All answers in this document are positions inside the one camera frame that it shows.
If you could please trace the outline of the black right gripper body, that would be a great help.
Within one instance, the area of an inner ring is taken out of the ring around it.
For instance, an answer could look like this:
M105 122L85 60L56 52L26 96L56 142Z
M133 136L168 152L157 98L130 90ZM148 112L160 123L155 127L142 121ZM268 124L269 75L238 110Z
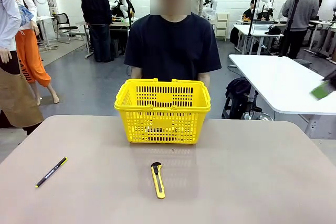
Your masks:
M325 84L324 90L327 95L331 94L336 89L336 71L333 70L326 77L323 78Z

